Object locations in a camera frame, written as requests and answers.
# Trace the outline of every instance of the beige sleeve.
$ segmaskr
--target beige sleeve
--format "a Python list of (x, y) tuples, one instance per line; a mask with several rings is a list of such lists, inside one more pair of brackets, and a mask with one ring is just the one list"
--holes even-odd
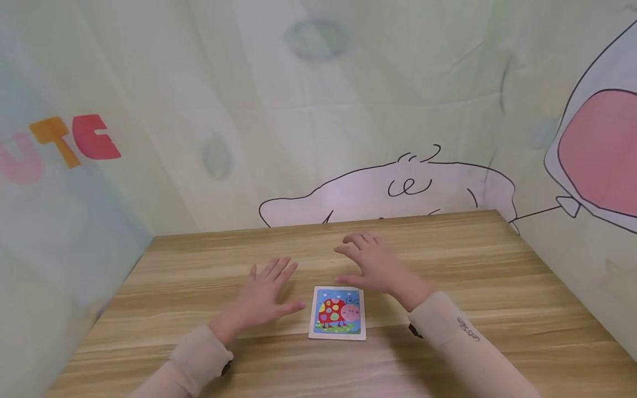
[(233, 359), (207, 326), (200, 326), (177, 344), (170, 359), (131, 398), (197, 397)]
[(442, 353), (458, 378), (475, 396), (540, 396), (443, 292), (430, 295), (409, 314), (409, 320), (418, 332)]

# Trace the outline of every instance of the left hand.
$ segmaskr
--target left hand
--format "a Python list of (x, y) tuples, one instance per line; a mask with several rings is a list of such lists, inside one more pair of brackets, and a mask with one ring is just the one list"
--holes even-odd
[(264, 325), (305, 308), (300, 299), (276, 303), (283, 284), (298, 266), (297, 263), (288, 266), (289, 262), (290, 257), (275, 258), (259, 273), (256, 264), (252, 266), (239, 297), (208, 324), (223, 345), (227, 346), (244, 329)]

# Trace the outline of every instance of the white card border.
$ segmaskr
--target white card border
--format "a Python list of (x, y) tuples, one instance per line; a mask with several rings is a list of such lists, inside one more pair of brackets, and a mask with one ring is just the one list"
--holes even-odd
[[(359, 293), (359, 306), (361, 307), (361, 334), (327, 334), (314, 332), (314, 319), (317, 314), (317, 303), (319, 289), (321, 290), (352, 290)], [(314, 286), (314, 294), (312, 295), (312, 316), (310, 317), (310, 339), (321, 340), (367, 340), (367, 325), (365, 323), (365, 295), (361, 289), (349, 286)]]

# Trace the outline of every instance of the wooden table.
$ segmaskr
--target wooden table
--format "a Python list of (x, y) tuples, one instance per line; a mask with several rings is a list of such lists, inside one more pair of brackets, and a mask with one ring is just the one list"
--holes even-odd
[[(133, 391), (254, 262), (290, 255), (300, 266), (284, 293), (311, 302), (315, 285), (356, 270), (332, 251), (355, 229), (435, 280), (543, 396), (637, 396), (637, 364), (494, 211), (156, 238), (47, 396)], [(309, 306), (246, 333), (232, 371), (202, 396), (466, 396), (392, 298), (366, 292), (366, 314), (365, 342), (309, 340)]]

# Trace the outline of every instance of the ladybug card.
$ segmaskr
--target ladybug card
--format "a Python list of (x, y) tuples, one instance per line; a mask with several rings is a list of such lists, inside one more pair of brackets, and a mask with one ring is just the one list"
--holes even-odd
[(310, 339), (365, 340), (363, 292), (355, 287), (316, 286)]

